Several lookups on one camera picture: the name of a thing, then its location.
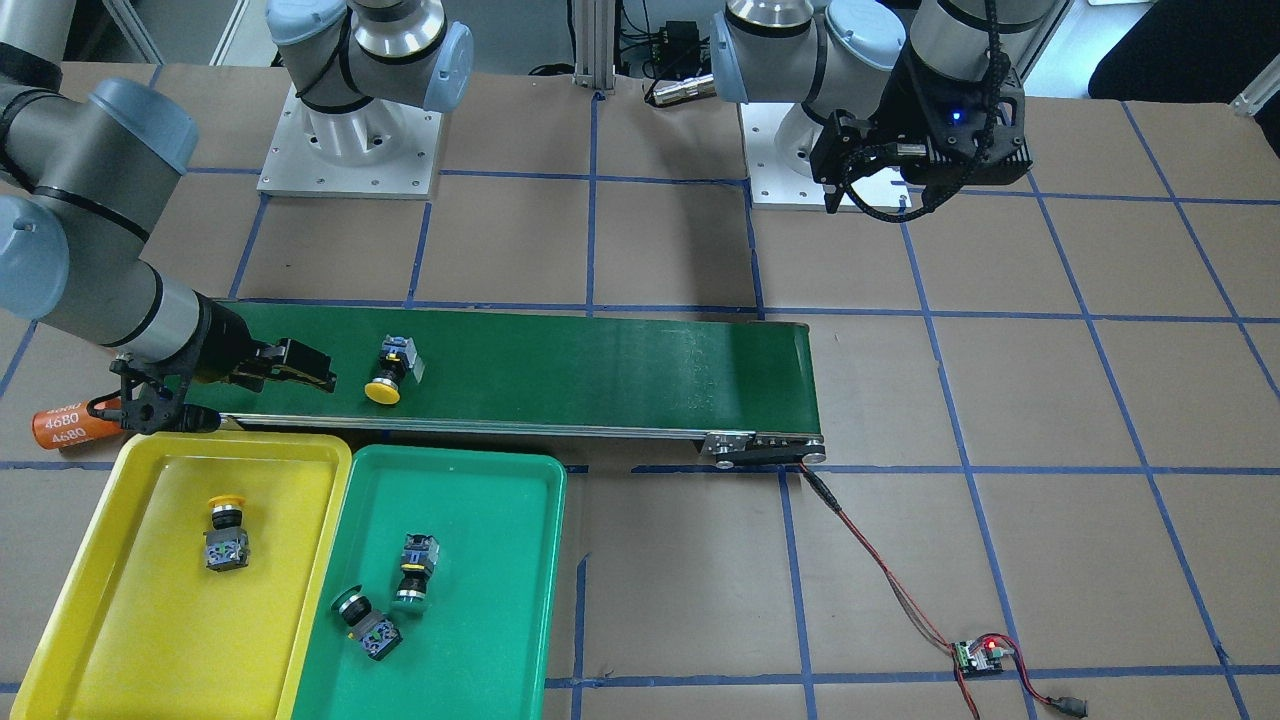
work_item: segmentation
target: metal post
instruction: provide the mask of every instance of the metal post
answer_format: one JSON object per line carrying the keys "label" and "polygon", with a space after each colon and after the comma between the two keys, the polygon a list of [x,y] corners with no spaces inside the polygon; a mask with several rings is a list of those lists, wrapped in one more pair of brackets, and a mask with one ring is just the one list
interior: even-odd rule
{"label": "metal post", "polygon": [[613,47],[617,40],[617,18],[613,0],[573,0],[573,33],[577,60],[573,82],[613,92]]}
{"label": "metal post", "polygon": [[1280,55],[1271,60],[1271,64],[1249,83],[1249,87],[1244,88],[1244,92],[1235,96],[1231,108],[1235,109],[1236,115],[1257,115],[1276,91],[1280,91]]}
{"label": "metal post", "polygon": [[152,65],[164,64],[160,47],[156,45],[155,38],[151,37],[147,27],[142,24],[142,18],[133,9],[133,3],[129,3],[129,0],[102,0],[102,8],[115,20],[116,27],[120,28],[120,33],[124,35],[125,42],[142,55],[142,61],[151,63]]}
{"label": "metal post", "polygon": [[61,63],[76,0],[0,0],[0,42]]}

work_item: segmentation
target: brown paper floor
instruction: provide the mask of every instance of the brown paper floor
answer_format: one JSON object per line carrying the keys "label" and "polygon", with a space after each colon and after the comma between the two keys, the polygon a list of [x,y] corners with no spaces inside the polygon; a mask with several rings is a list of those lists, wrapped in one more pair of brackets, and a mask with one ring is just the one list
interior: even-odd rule
{"label": "brown paper floor", "polygon": [[[476,77],[424,204],[260,197],[283,70],[65,69],[78,97],[150,79],[200,124],[146,249],[163,272],[238,299],[805,322],[818,469],[943,633],[1016,633],[1091,717],[1277,717],[1280,161],[1252,120],[1033,99],[1032,178],[900,229],[750,208],[736,109],[653,110],[630,82]],[[106,364],[0,316],[0,711],[119,450],[44,452],[28,419],[110,388]],[[548,719],[965,716],[794,474],[676,442],[352,438],[571,465]],[[1012,673],[975,696],[1033,712]]]}

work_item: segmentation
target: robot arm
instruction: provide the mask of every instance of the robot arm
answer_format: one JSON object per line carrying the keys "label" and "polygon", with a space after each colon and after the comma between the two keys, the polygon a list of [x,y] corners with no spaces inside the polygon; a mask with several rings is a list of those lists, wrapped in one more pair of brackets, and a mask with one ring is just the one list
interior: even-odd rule
{"label": "robot arm", "polygon": [[[937,209],[965,184],[1009,184],[1030,169],[1023,88],[1009,61],[1051,0],[924,0],[910,33],[874,0],[731,0],[714,18],[712,63],[730,101],[797,102],[827,211],[844,196],[886,222]],[[890,215],[852,182],[897,167],[924,206]]]}
{"label": "robot arm", "polygon": [[[0,5],[6,28],[45,32],[40,22],[70,3]],[[215,429],[216,413],[183,401],[192,380],[332,391],[328,356],[287,338],[253,340],[233,311],[138,259],[186,173],[195,122],[119,78],[87,102],[69,100],[56,92],[61,42],[22,44],[14,36],[3,45],[23,54],[4,56],[24,61],[0,61],[0,177],[31,199],[0,199],[0,306],[114,350],[120,389],[111,396],[122,405],[100,413],[125,429]]]}

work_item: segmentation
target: yellow push button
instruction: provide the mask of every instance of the yellow push button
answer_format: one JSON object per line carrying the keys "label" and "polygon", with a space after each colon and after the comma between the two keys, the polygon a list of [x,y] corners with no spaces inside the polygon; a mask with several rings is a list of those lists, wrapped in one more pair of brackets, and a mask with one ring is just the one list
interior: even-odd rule
{"label": "yellow push button", "polygon": [[365,384],[365,396],[380,405],[399,402],[399,388],[387,378],[375,378]]}

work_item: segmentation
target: mounting plate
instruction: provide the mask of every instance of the mounting plate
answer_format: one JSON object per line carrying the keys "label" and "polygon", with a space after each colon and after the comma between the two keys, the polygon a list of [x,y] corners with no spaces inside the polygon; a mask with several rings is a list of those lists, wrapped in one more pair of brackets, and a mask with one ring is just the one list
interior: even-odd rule
{"label": "mounting plate", "polygon": [[[788,102],[749,102],[739,105],[742,111],[742,137],[746,149],[746,169],[751,177],[751,204],[774,210],[823,211],[822,186],[812,178],[792,170],[773,143],[782,118],[791,109]],[[883,169],[869,178],[854,183],[854,188],[873,208],[896,211],[911,196],[902,184],[902,176],[893,169]],[[841,213],[858,213],[847,200],[840,205]]]}
{"label": "mounting plate", "polygon": [[262,161],[259,192],[283,197],[431,199],[444,122],[440,113],[392,102],[390,108],[403,114],[408,133],[403,150],[387,163],[335,165],[310,146],[302,129],[302,101],[294,95],[291,86]]}

